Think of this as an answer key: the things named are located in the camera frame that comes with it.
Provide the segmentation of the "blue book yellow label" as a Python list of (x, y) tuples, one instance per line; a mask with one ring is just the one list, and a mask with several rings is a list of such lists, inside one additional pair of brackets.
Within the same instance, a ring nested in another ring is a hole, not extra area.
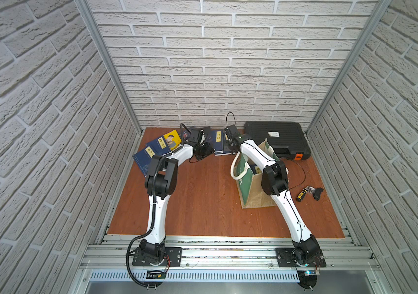
[(223, 149), (224, 149), (223, 135), (224, 135), (224, 131), (222, 129), (213, 130), (211, 133), (210, 143), (215, 153), (223, 152)]
[(223, 131), (224, 131), (224, 135), (223, 135), (224, 149), (222, 153), (215, 153), (216, 156), (225, 156), (225, 155), (232, 154), (232, 151), (230, 149), (230, 141), (228, 139), (226, 131), (225, 130)]

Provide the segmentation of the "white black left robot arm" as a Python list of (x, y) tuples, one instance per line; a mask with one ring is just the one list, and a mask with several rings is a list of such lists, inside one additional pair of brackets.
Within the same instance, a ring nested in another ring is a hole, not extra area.
[(177, 186), (178, 168), (185, 161), (202, 153), (207, 156), (213, 149), (207, 142), (210, 127), (187, 128), (171, 131), (149, 142), (144, 153), (149, 157), (145, 188), (149, 195), (149, 220), (147, 232), (139, 243), (139, 249), (153, 263), (160, 263), (165, 254), (166, 213), (171, 195)]

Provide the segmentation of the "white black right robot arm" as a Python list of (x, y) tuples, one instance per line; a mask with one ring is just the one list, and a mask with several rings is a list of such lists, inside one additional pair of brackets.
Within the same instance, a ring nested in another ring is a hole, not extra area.
[(294, 249), (291, 259), (299, 267), (320, 267), (320, 246), (298, 212), (289, 189), (288, 170), (274, 149), (264, 141), (260, 146), (248, 134), (238, 132), (236, 125), (224, 129), (235, 159), (231, 164), (231, 177), (242, 182), (251, 171), (253, 162), (261, 171), (260, 186), (278, 206), (288, 225)]

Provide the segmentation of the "yellow cartoon cover book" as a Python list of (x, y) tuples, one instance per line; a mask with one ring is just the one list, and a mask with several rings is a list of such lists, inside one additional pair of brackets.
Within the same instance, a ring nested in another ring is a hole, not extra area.
[(178, 148), (182, 142), (180, 135), (176, 129), (164, 134), (164, 139), (166, 141), (167, 146), (169, 147), (171, 151)]

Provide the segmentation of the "blue book beside yellow book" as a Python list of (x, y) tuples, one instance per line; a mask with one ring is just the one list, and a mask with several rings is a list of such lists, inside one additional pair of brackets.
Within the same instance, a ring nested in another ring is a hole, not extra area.
[(149, 147), (155, 154), (158, 154), (160, 156), (171, 152), (171, 149), (168, 147), (166, 140), (163, 136), (149, 141), (146, 144), (146, 147)]

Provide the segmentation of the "blue book far left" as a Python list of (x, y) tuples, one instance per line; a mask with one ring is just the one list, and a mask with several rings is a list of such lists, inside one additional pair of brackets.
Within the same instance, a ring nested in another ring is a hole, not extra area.
[(152, 157), (156, 154), (154, 147), (145, 147), (133, 155), (134, 162), (138, 165), (144, 176), (148, 175), (149, 165)]

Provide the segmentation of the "black plastic tool case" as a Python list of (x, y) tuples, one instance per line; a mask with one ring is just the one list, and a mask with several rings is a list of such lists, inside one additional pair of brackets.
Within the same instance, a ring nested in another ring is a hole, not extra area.
[(311, 156), (311, 149), (302, 127), (297, 122), (249, 121), (244, 124), (244, 132), (250, 135), (257, 145), (267, 140), (280, 158), (307, 160)]

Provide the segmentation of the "small yellow black cylinder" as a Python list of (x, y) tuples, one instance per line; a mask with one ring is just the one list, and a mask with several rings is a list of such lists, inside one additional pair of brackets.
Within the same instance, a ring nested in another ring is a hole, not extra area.
[(300, 191), (300, 193), (297, 195), (296, 201), (297, 202), (302, 202), (304, 200), (305, 196), (308, 194), (309, 190), (310, 190), (310, 187), (309, 186), (303, 188)]

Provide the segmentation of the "small black clip object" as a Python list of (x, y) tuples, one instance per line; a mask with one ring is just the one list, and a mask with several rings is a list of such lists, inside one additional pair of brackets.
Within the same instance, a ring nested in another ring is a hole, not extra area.
[(324, 189), (321, 188), (321, 187), (315, 188), (315, 190), (313, 192), (313, 198), (314, 198), (315, 201), (320, 200), (321, 194), (322, 194), (323, 191), (324, 191)]

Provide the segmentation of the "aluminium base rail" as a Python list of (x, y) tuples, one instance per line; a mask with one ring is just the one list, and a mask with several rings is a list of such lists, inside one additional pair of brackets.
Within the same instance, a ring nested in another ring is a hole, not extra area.
[(321, 253), (305, 266), (292, 261), (289, 238), (169, 236), (161, 262), (136, 250), (127, 257), (132, 238), (107, 235), (88, 246), (79, 264), (85, 281), (127, 281), (129, 270), (145, 282), (298, 282), (299, 273), (380, 270), (372, 251), (350, 237), (320, 239)]

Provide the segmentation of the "aluminium frame post left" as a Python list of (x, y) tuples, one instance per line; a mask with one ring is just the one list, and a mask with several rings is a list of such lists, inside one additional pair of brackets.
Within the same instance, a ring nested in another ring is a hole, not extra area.
[(76, 4), (78, 6), (79, 12), (84, 19), (87, 29), (89, 30), (90, 36), (92, 37), (95, 46), (100, 54), (103, 64), (108, 71), (108, 74), (111, 77), (111, 81), (116, 87), (117, 93), (121, 101), (123, 102), (124, 108), (127, 111), (127, 114), (130, 117), (130, 120), (139, 135), (142, 135), (144, 130), (141, 127), (137, 115), (135, 114), (132, 105), (129, 101), (126, 90), (124, 89), (123, 83), (118, 74), (116, 65), (112, 60), (112, 56), (106, 46), (105, 39), (101, 34), (100, 27), (95, 20), (95, 17), (92, 13), (92, 10), (86, 0), (77, 0)]

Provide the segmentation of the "aluminium frame post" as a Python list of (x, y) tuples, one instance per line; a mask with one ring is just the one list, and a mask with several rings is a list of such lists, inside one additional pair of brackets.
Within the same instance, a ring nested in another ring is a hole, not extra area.
[(369, 19), (367, 20), (364, 28), (362, 29), (361, 33), (358, 36), (357, 41), (354, 43), (351, 51), (347, 55), (347, 58), (340, 68), (334, 82), (330, 86), (329, 90), (326, 93), (326, 96), (322, 103), (320, 104), (318, 110), (316, 111), (313, 120), (310, 122), (309, 126), (305, 130), (305, 135), (309, 135), (316, 124), (319, 122), (320, 117), (325, 112), (326, 108), (328, 107), (331, 99), (333, 98), (335, 92), (339, 89), (343, 79), (347, 76), (352, 66), (355, 64), (356, 60), (358, 59), (360, 53), (363, 51), (367, 41), (369, 40), (370, 36), (378, 26), (380, 20), (382, 19), (383, 15), (385, 14), (387, 8), (389, 8), (391, 0), (380, 0), (377, 1), (374, 10), (372, 11)]
[(112, 60), (112, 56), (106, 46), (105, 39), (101, 34), (100, 27), (95, 20), (95, 17), (92, 13), (92, 10), (86, 0), (77, 0), (76, 4), (78, 6), (79, 12), (84, 19), (87, 29), (89, 30), (90, 36), (92, 37), (95, 46), (100, 54), (103, 64), (108, 71), (108, 74), (111, 77), (111, 81), (116, 87), (117, 93), (121, 101), (123, 102), (124, 108), (127, 111), (127, 114), (130, 117), (130, 120), (139, 135), (142, 135), (144, 130), (141, 127), (137, 115), (135, 114), (132, 105), (129, 101), (126, 90), (124, 89), (123, 83), (118, 74), (116, 65)]

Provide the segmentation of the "aluminium frame post right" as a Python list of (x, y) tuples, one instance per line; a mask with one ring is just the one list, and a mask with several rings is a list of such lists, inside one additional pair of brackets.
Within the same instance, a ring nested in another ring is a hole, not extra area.
[(389, 8), (391, 0), (380, 0), (377, 1), (374, 10), (372, 11), (369, 19), (367, 20), (364, 28), (362, 29), (361, 33), (358, 36), (357, 41), (354, 43), (351, 51), (347, 55), (347, 58), (340, 68), (334, 82), (330, 86), (329, 90), (326, 93), (326, 96), (322, 103), (320, 104), (318, 110), (316, 111), (313, 120), (310, 122), (309, 126), (305, 130), (305, 135), (309, 135), (316, 124), (319, 122), (320, 117), (325, 112), (326, 108), (328, 107), (331, 99), (333, 98), (335, 92), (339, 89), (343, 79), (347, 76), (352, 66), (355, 64), (356, 60), (358, 59), (360, 53), (363, 51), (367, 41), (369, 40), (370, 36), (378, 26), (380, 20), (382, 19), (383, 15), (385, 14), (387, 8)]

